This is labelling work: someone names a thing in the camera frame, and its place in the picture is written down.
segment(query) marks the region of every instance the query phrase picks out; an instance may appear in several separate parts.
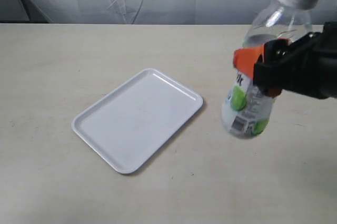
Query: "bottle label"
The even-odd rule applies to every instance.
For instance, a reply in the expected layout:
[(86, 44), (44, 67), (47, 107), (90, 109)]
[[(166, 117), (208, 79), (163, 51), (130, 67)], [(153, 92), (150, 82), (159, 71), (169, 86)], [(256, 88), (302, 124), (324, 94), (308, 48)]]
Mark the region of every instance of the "bottle label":
[(237, 137), (251, 138), (266, 128), (275, 98), (265, 96), (251, 79), (238, 72), (223, 107), (224, 123)]

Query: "white table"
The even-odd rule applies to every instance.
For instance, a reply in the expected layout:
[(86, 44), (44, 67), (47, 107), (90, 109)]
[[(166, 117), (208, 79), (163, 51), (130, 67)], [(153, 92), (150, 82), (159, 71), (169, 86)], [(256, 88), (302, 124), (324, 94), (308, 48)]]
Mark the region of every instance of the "white table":
[[(336, 223), (337, 101), (284, 92), (238, 140), (220, 111), (247, 26), (0, 25), (1, 223)], [(140, 172), (115, 172), (73, 118), (154, 67), (206, 106)]]

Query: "tray rim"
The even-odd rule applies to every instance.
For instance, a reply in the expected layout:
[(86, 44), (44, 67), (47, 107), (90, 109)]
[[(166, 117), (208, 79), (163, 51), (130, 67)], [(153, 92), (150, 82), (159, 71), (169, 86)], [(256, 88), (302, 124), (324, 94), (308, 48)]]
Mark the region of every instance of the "tray rim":
[[(86, 139), (86, 137), (84, 135), (81, 134), (80, 130), (76, 127), (76, 122), (83, 116), (85, 115), (88, 111), (90, 111), (92, 108), (94, 108), (95, 106), (97, 106), (98, 104), (100, 104), (102, 101), (104, 101), (105, 99), (108, 99), (110, 95), (118, 92), (120, 89), (122, 89), (124, 86), (128, 85), (130, 82), (132, 82), (135, 78), (137, 78), (138, 76), (142, 75), (145, 72), (154, 72), (157, 73), (161, 76), (164, 76), (165, 78), (169, 79), (170, 81), (172, 81), (174, 84), (180, 86), (182, 89), (188, 90), (189, 92), (191, 92), (194, 96), (195, 96), (195, 101), (197, 102), (197, 106), (196, 109), (194, 111), (194, 113), (191, 114), (191, 116), (184, 122), (182, 123), (177, 129), (175, 129), (175, 131), (151, 154), (148, 156), (148, 158), (146, 158), (143, 162), (141, 162), (139, 165), (137, 165), (134, 168), (131, 169), (119, 169), (117, 168), (114, 163), (110, 162), (107, 160), (106, 156), (101, 153), (98, 149), (96, 149), (90, 141), (88, 141)], [(168, 75), (162, 73), (161, 71), (154, 69), (154, 68), (146, 68), (141, 70), (140, 72), (138, 72), (137, 74), (135, 74), (133, 77), (131, 77), (130, 79), (128, 79), (127, 81), (125, 81), (124, 83), (122, 83), (120, 86), (118, 86), (117, 88), (113, 89), (110, 93), (106, 94), (104, 97), (102, 97), (101, 99), (99, 99), (98, 101), (96, 101), (95, 103), (93, 103), (92, 105), (90, 105), (88, 108), (86, 108), (84, 111), (82, 111), (81, 113), (79, 113), (72, 121), (72, 130), (92, 149), (96, 152), (96, 154), (98, 154), (109, 166), (111, 166), (115, 171), (117, 171), (120, 174), (131, 174), (133, 172), (135, 172), (136, 170), (138, 170), (144, 163), (146, 163), (183, 125), (185, 125), (190, 118), (197, 112), (200, 110), (200, 108), (203, 106), (204, 104), (204, 99), (202, 98), (202, 96), (198, 93), (196, 93), (195, 91), (191, 90), (190, 88), (186, 87), (185, 85), (181, 84), (180, 82), (172, 79), (171, 77), (169, 77)]]

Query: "plastic bottle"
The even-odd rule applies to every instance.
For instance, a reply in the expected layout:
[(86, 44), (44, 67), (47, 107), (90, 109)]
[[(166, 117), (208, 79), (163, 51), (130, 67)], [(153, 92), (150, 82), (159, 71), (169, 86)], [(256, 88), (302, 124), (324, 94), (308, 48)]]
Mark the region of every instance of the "plastic bottle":
[[(276, 38), (290, 42), (312, 30), (309, 10), (318, 0), (272, 0), (253, 21), (243, 47), (255, 47)], [(236, 80), (222, 106), (222, 121), (227, 132), (250, 139), (266, 128), (275, 98), (263, 95), (251, 79), (237, 72)]]

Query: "white tray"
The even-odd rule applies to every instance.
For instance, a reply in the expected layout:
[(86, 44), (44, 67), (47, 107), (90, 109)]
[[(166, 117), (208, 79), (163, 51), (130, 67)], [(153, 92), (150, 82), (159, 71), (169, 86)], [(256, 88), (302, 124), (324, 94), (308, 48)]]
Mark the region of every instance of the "white tray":
[(146, 69), (80, 113), (72, 128), (117, 172), (129, 174), (202, 104), (199, 94)]

